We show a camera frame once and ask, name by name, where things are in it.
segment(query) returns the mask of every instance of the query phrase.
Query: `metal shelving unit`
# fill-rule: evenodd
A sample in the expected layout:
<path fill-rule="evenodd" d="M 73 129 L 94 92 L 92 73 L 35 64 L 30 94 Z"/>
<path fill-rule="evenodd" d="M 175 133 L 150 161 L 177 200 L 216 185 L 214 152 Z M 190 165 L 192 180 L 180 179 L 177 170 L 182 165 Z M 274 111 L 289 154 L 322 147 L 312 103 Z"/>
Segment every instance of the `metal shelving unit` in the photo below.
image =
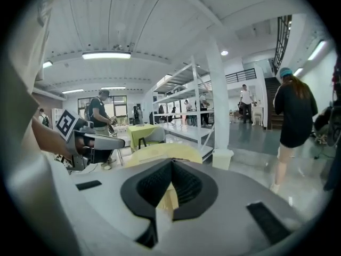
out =
<path fill-rule="evenodd" d="M 204 85 L 204 89 L 202 86 L 199 88 L 198 81 L 201 81 L 201 85 Z M 194 82 L 193 88 L 188 88 L 171 95 L 166 95 L 170 91 L 174 90 L 177 86 L 182 86 L 188 84 L 190 82 Z M 203 93 L 210 92 L 207 88 L 206 84 L 202 81 L 201 76 L 197 72 L 197 65 L 195 64 L 194 57 L 191 58 L 191 63 L 186 65 L 179 71 L 177 71 L 174 75 L 172 75 L 169 79 L 162 82 L 159 86 L 157 86 L 154 90 L 158 94 L 163 94 L 164 97 L 158 99 L 157 101 L 152 103 L 153 110 L 154 105 L 159 103 L 170 103 L 175 101 L 180 101 L 183 99 L 195 97 L 197 102 L 197 107 L 199 107 L 199 96 Z M 183 137 L 187 137 L 192 140 L 197 140 L 198 142 L 198 150 L 200 151 L 202 157 L 206 159 L 208 156 L 212 154 L 213 148 L 206 146 L 206 143 L 214 131 L 214 125 L 211 129 L 201 128 L 201 125 L 198 124 L 197 127 L 195 126 L 188 126 L 188 125 L 175 125 L 168 122 L 168 116 L 175 116 L 175 115 L 195 115 L 197 116 L 198 122 L 200 122 L 200 115 L 205 113 L 212 113 L 212 110 L 208 111 L 192 111 L 192 112 L 185 112 L 185 113 L 164 113 L 164 114 L 154 114 L 153 111 L 153 120 L 155 124 L 155 116 L 166 116 L 167 122 L 158 124 L 159 126 L 163 127 L 166 131 L 171 133 L 181 135 Z M 201 138 L 207 136 L 205 143 L 201 144 Z"/>

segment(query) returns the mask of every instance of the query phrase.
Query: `table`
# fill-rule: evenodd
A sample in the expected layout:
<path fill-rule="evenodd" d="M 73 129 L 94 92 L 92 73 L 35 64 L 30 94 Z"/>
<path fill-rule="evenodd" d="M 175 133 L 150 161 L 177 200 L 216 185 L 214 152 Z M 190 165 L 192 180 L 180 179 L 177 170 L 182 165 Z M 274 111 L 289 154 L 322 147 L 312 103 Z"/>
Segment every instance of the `table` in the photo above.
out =
<path fill-rule="evenodd" d="M 132 158 L 124 167 L 138 166 L 162 158 L 180 158 L 202 164 L 200 152 L 182 143 L 161 143 L 142 148 L 132 154 Z M 157 208 L 173 211 L 178 208 L 176 191 L 172 184 L 169 185 L 165 195 Z"/>
<path fill-rule="evenodd" d="M 139 146 L 139 139 L 144 138 L 149 135 L 154 128 L 155 125 L 145 124 L 144 126 L 129 126 L 128 127 L 128 134 L 130 136 L 130 148 L 132 152 L 136 151 L 136 148 Z"/>

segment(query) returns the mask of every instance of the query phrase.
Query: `chair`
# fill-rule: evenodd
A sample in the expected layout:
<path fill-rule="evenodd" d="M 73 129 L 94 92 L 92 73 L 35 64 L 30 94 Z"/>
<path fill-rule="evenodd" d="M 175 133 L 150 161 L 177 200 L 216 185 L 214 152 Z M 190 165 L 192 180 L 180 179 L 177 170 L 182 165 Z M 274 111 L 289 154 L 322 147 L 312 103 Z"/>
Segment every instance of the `chair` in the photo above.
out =
<path fill-rule="evenodd" d="M 148 136 L 139 138 L 139 150 L 141 149 L 141 141 L 143 141 L 145 147 L 147 147 L 146 142 L 165 143 L 165 130 L 162 127 L 156 127 Z"/>

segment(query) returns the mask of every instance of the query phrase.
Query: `white ceiling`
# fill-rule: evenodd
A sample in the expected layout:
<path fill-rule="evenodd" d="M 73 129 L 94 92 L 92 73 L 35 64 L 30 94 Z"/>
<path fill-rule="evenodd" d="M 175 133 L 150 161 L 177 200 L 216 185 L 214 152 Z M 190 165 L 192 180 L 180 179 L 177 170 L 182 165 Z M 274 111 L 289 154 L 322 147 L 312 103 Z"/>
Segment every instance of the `white ceiling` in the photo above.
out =
<path fill-rule="evenodd" d="M 53 93 L 105 85 L 145 92 L 188 62 L 189 54 L 204 54 L 204 33 L 229 50 L 224 60 L 273 48 L 274 18 L 305 9 L 301 0 L 288 1 L 286 11 L 276 6 L 286 0 L 56 0 L 45 53 L 53 66 L 36 86 Z M 96 50 L 130 51 L 132 58 L 80 56 Z M 204 68 L 205 60 L 198 64 Z"/>

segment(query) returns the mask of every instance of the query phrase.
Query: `dog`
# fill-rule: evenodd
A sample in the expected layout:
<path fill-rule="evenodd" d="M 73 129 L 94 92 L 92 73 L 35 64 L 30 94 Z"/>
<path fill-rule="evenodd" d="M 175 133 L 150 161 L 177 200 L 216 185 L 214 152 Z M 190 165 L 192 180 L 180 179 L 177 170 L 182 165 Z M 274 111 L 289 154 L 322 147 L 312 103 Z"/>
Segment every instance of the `dog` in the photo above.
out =
<path fill-rule="evenodd" d="M 259 125 L 263 126 L 263 106 L 260 100 L 252 108 L 252 126 L 256 125 L 256 118 L 259 118 Z"/>

